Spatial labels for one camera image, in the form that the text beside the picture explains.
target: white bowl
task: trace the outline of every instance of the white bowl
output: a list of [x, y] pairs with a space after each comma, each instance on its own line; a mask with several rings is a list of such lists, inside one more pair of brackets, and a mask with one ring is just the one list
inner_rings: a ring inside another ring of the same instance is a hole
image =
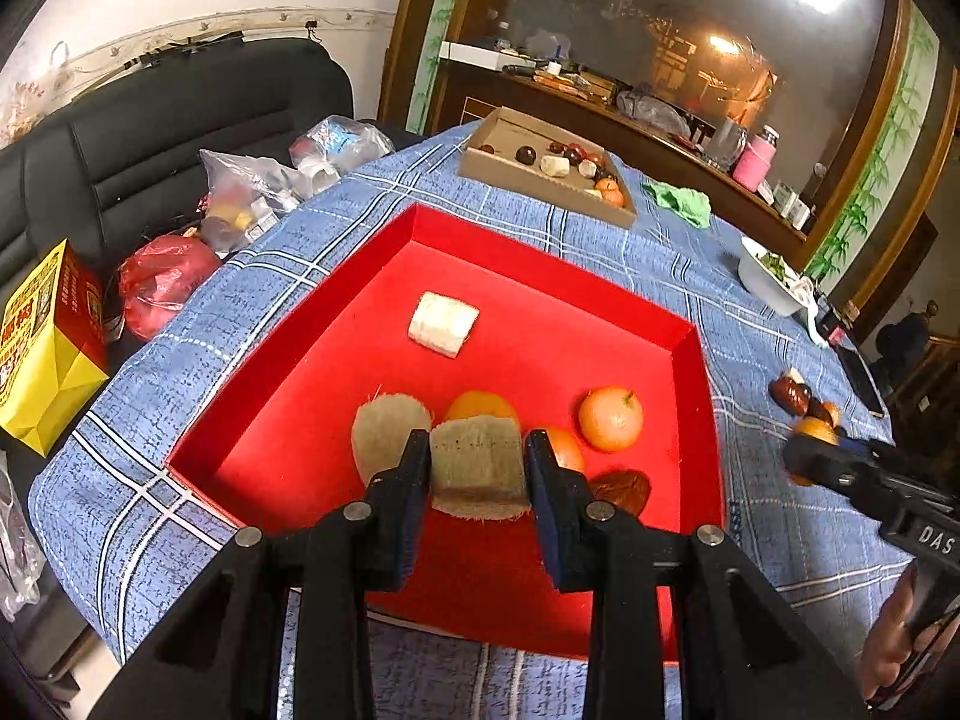
[[[794, 298], [789, 290], [776, 280], [776, 276], [771, 274], [766, 266], [762, 265], [760, 260], [757, 259], [757, 257], [762, 257], [767, 253], [766, 248], [752, 238], [747, 238], [747, 236], [743, 236], [740, 240], [743, 244], [744, 253], [740, 257], [737, 273], [743, 282], [743, 286], [747, 288], [751, 295], [762, 300], [781, 317], [789, 317], [791, 314], [800, 311], [803, 308], [803, 303]], [[790, 266], [786, 266], [786, 274], [792, 279], [800, 278]]]

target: red tray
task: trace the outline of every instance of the red tray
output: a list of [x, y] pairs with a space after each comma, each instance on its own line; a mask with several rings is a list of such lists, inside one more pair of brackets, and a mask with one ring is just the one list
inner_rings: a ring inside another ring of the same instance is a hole
[[[480, 310], [455, 360], [407, 338], [426, 290]], [[644, 430], [613, 455], [581, 442], [587, 476], [617, 467], [646, 472], [647, 525], [691, 533], [722, 523], [716, 432], [694, 326], [533, 247], [413, 206], [275, 327], [167, 463], [238, 524], [279, 533], [363, 495], [350, 425], [378, 392], [411, 394], [441, 418], [461, 392], [486, 389], [514, 405], [525, 430], [576, 432], [579, 400], [606, 385], [637, 393]], [[659, 600], [664, 654], [674, 659], [664, 589]], [[373, 594], [370, 603], [474, 640], [579, 658], [589, 652], [590, 596], [552, 589], [530, 514], [477, 522], [429, 509], [404, 591]]]

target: screw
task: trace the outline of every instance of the screw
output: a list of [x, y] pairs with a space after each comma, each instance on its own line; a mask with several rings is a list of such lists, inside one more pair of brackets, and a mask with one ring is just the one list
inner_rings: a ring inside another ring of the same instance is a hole
[[353, 501], [344, 506], [344, 518], [350, 522], [360, 522], [373, 514], [373, 509], [367, 501]]
[[241, 547], [251, 547], [255, 544], [259, 544], [261, 538], [263, 538], [263, 533], [260, 532], [260, 528], [246, 527], [241, 528], [239, 531], [233, 534], [233, 540], [237, 542], [238, 546]]
[[587, 504], [587, 517], [596, 522], [606, 522], [613, 517], [613, 514], [616, 514], [616, 509], [607, 501], [593, 501]]
[[701, 525], [697, 528], [697, 538], [709, 547], [722, 544], [724, 532], [716, 525]]

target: bamboo painting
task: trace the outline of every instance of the bamboo painting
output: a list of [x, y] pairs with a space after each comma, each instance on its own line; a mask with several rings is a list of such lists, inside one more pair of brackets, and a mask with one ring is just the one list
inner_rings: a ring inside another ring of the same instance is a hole
[[835, 286], [853, 261], [899, 183], [902, 170], [892, 180], [891, 160], [902, 161], [916, 144], [930, 97], [930, 90], [923, 92], [916, 86], [918, 71], [929, 71], [931, 61], [935, 69], [938, 46], [929, 24], [912, 6], [904, 67], [877, 142], [843, 211], [806, 267], [806, 273], [826, 289]]
[[407, 129], [411, 132], [424, 133], [427, 109], [440, 66], [440, 46], [446, 38], [446, 30], [450, 26], [450, 17], [453, 15], [453, 5], [456, 1], [433, 1], [433, 9], [430, 11], [430, 20], [424, 35], [424, 47], [421, 50], [419, 64], [416, 66], [410, 111], [407, 114]]

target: yellow paper bag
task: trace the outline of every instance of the yellow paper bag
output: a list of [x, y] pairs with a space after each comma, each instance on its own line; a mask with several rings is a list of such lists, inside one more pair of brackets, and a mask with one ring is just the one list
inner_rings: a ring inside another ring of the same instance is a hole
[[0, 427], [44, 457], [107, 381], [100, 287], [63, 241], [13, 293], [0, 330]]

